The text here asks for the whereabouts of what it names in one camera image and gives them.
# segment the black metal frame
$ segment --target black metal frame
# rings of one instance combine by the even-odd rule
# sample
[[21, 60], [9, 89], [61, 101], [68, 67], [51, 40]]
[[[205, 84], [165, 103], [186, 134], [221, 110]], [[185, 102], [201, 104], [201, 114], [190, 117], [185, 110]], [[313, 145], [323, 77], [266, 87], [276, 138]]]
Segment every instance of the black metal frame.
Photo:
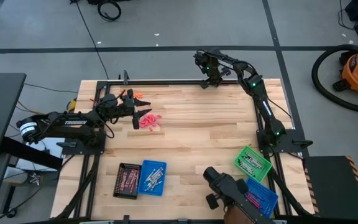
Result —
[[[104, 94], [106, 95], [106, 94], [110, 93], [110, 89], [112, 86], [117, 86], [117, 85], [199, 85], [200, 82], [201, 82], [200, 79], [194, 79], [194, 80], [129, 80], [126, 78], [125, 78], [125, 80], [98, 81], [96, 84], [96, 93], [95, 93], [94, 100], [96, 101], [96, 100], [100, 99], [101, 90], [105, 90]], [[233, 85], [233, 84], [237, 84], [237, 80], [235, 80], [235, 79], [223, 80], [221, 84], [222, 85]], [[256, 117], [257, 117], [258, 128], [259, 128], [259, 130], [263, 130], [263, 125], [262, 125], [263, 121], [262, 121], [262, 118], [260, 117], [260, 114], [256, 107], [255, 107], [255, 112], [256, 112]], [[307, 149], [304, 149], [303, 152], [305, 152], [306, 155], [308, 154]], [[264, 154], [264, 157], [268, 161], [270, 161], [269, 152], [264, 151], [263, 154]], [[277, 166], [277, 170], [278, 170], [278, 176], [281, 179], [281, 181], [283, 181], [283, 183], [285, 184], [283, 168], [282, 168], [282, 163], [281, 163], [279, 153], [274, 152], [274, 158], [275, 158], [275, 162], [276, 162], [276, 166]], [[84, 161], [83, 161], [83, 166], [82, 166], [81, 176], [80, 176], [80, 186], [83, 184], [83, 182], [85, 180], [85, 176], [88, 171], [89, 159], [90, 159], [89, 156], [84, 156]], [[94, 157], [94, 162], [99, 163], [99, 160], [100, 160], [100, 156]], [[85, 218], [89, 218], [89, 219], [91, 219], [91, 215], [92, 215], [92, 207], [93, 207], [93, 199], [94, 199], [94, 193], [95, 193], [94, 191], [95, 191], [95, 187], [96, 187], [97, 172], [98, 171], [97, 171], [97, 167], [96, 167], [96, 175], [93, 177], [93, 179], [91, 181], [88, 201], [86, 204]], [[268, 184], [269, 184], [269, 188], [272, 191], [276, 192], [274, 180], [270, 174], [268, 174]], [[282, 195], [282, 197], [284, 200], [286, 215], [291, 215], [292, 212], [291, 212], [290, 203], [289, 203], [288, 199], [286, 198], [286, 196], [284, 196], [284, 194]], [[73, 218], [80, 217], [81, 204], [82, 204], [82, 201], [80, 200], [74, 209]], [[275, 207], [274, 214], [275, 214], [275, 216], [280, 215], [280, 210], [279, 210], [278, 206]], [[161, 220], [136, 220], [136, 223], [160, 223], [160, 222], [161, 222]], [[186, 220], [186, 222], [187, 223], [188, 222], [191, 222], [191, 223], [222, 223], [223, 221], [222, 220]]]

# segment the wooden tabletop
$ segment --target wooden tabletop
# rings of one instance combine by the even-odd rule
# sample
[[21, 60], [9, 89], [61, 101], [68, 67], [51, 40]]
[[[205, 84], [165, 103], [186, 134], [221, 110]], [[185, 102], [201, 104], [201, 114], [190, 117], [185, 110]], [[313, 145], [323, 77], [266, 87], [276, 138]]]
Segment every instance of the wooden tabletop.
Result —
[[[81, 82], [76, 112], [86, 113], [92, 109], [90, 98], [94, 98], [96, 82]], [[269, 98], [288, 110], [280, 80], [266, 79], [265, 85]], [[148, 128], [134, 130], [131, 118], [109, 124], [115, 138], [106, 140], [106, 150], [99, 163], [92, 219], [122, 220], [124, 215], [130, 215], [132, 220], [222, 219], [222, 207], [215, 210], [208, 207], [205, 196], [212, 191], [202, 174], [208, 166], [213, 166], [235, 179], [247, 178], [234, 165], [234, 158], [244, 146], [259, 151], [252, 98], [239, 85], [205, 90], [197, 85], [113, 86], [111, 92], [118, 95], [129, 88], [143, 93], [142, 100], [152, 103], [141, 109], [152, 108], [152, 114], [161, 114], [162, 126], [153, 132]], [[271, 107], [286, 128], [291, 128], [288, 115], [273, 104]], [[167, 163], [162, 197], [114, 198], [119, 164], [142, 164], [144, 159]], [[281, 154], [281, 159], [287, 187], [307, 211], [314, 213], [301, 160], [288, 154]], [[58, 215], [76, 192], [82, 161], [83, 156], [75, 156], [62, 170], [51, 217]], [[278, 206], [281, 213], [285, 213], [281, 193], [278, 195]]]

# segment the gray floor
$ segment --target gray floor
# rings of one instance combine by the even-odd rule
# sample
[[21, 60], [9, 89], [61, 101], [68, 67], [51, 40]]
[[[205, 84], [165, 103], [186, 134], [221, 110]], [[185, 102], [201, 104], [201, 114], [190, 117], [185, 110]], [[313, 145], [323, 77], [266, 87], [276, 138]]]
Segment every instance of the gray floor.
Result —
[[[75, 5], [69, 0], [5, 0], [0, 9], [0, 49], [93, 47]], [[337, 24], [338, 1], [268, 0], [281, 46], [358, 44], [356, 34]], [[108, 23], [85, 0], [80, 8], [98, 47], [155, 47], [197, 45], [273, 46], [264, 5], [260, 0], [132, 0], [120, 2], [122, 17]], [[193, 64], [193, 51], [102, 52], [110, 78], [126, 69], [135, 78], [203, 78]], [[274, 51], [225, 51], [252, 63], [265, 78], [281, 78]], [[358, 168], [358, 113], [345, 110], [319, 95], [311, 68], [322, 52], [283, 52], [292, 91], [306, 138], [313, 140], [312, 156], [352, 156]], [[337, 56], [320, 69], [329, 86], [338, 78]], [[27, 83], [61, 90], [78, 90], [80, 80], [105, 79], [96, 53], [0, 54], [0, 72], [24, 72]], [[26, 86], [21, 102], [33, 110], [62, 111], [74, 98]], [[341, 93], [358, 102], [358, 95]], [[15, 111], [11, 123], [30, 116]], [[16, 134], [9, 128], [7, 136]], [[13, 205], [34, 189], [20, 189]], [[54, 187], [44, 188], [0, 223], [45, 220], [50, 215]]]

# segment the blue container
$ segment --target blue container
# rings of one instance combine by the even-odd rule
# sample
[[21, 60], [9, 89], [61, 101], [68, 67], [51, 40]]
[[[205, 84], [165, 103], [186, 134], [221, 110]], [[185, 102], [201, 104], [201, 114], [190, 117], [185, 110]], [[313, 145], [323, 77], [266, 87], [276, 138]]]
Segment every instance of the blue container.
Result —
[[259, 212], [262, 213], [265, 217], [270, 218], [270, 216], [272, 216], [273, 209], [277, 204], [278, 195], [251, 177], [248, 177], [246, 184], [248, 185], [249, 191], [263, 198], [263, 200], [261, 200], [255, 195], [251, 194], [256, 200], [260, 202], [260, 205], [262, 206], [262, 208], [259, 209]]
[[[147, 184], [149, 183], [149, 182], [145, 183], [146, 178], [150, 175], [150, 173], [154, 169], [158, 170], [160, 167], [163, 168], [162, 177], [159, 179], [159, 181], [162, 181], [162, 183], [156, 185], [153, 190], [146, 190]], [[139, 187], [137, 188], [137, 192], [139, 194], [162, 196], [162, 192], [164, 190], [165, 174], [166, 173], [167, 173], [167, 163], [166, 162], [144, 160], [143, 165], [142, 165], [142, 171], [140, 172]]]

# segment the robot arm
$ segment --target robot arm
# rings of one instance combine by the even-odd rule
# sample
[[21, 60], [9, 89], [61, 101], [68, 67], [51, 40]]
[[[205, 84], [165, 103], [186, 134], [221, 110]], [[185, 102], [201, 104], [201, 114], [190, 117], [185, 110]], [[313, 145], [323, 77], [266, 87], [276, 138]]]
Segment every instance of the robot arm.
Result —
[[140, 101], [133, 97], [133, 90], [128, 90], [127, 95], [122, 92], [118, 97], [108, 94], [89, 113], [57, 113], [37, 114], [16, 123], [20, 129], [23, 140], [33, 143], [41, 141], [46, 137], [79, 139], [85, 146], [96, 146], [99, 144], [97, 131], [106, 122], [115, 124], [119, 118], [132, 116], [134, 129], [139, 129], [139, 118], [151, 111], [151, 109], [137, 111], [136, 106], [149, 105], [149, 102]]
[[[224, 75], [230, 75], [230, 70], [237, 74], [237, 81], [242, 89], [252, 97], [259, 113], [265, 122], [265, 141], [270, 146], [277, 146], [285, 135], [284, 125], [276, 119], [269, 105], [269, 98], [265, 88], [262, 76], [248, 62], [240, 61], [223, 55], [221, 52], [205, 52], [198, 50], [194, 55], [195, 64], [201, 69], [203, 74], [207, 74], [208, 79], [201, 83], [202, 88], [208, 86], [218, 87]], [[244, 71], [250, 73], [250, 76], [244, 78]]]

